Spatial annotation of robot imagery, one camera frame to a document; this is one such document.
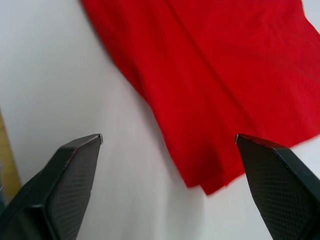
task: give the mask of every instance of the red garment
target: red garment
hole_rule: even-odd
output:
[[[244,173],[237,133],[288,147],[320,134],[320,37],[300,0],[82,3],[188,187]]]

